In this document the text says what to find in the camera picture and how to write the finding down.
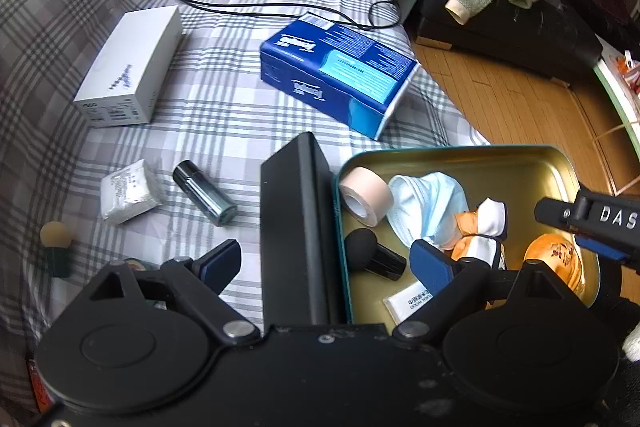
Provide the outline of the right hand black glove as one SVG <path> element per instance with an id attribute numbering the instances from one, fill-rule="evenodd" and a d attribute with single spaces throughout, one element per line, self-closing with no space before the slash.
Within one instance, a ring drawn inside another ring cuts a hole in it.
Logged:
<path id="1" fill-rule="evenodd" d="M 620 345 L 620 364 L 613 379 L 608 406 L 622 426 L 639 425 L 639 305 L 617 298 L 608 317 Z"/>

